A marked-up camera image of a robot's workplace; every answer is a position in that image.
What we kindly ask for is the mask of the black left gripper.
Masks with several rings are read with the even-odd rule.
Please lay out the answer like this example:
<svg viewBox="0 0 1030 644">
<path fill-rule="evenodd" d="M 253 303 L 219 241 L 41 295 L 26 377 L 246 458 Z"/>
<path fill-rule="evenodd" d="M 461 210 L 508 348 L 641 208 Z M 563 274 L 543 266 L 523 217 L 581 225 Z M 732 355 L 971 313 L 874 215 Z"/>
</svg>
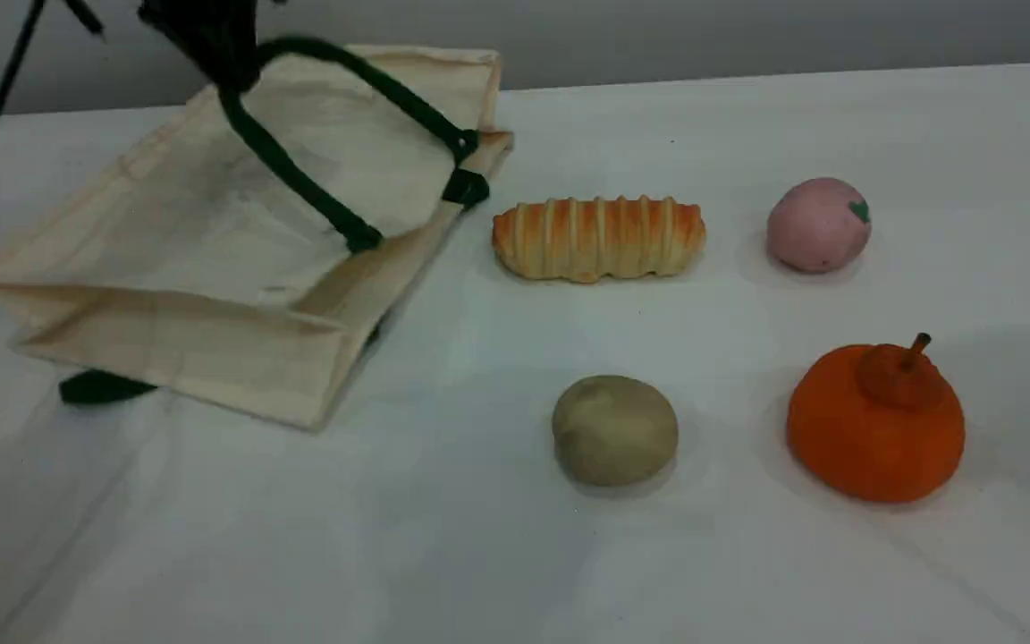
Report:
<svg viewBox="0 0 1030 644">
<path fill-rule="evenodd" d="M 260 78 L 258 1 L 140 1 L 138 16 L 185 55 L 212 84 L 237 91 Z"/>
</svg>

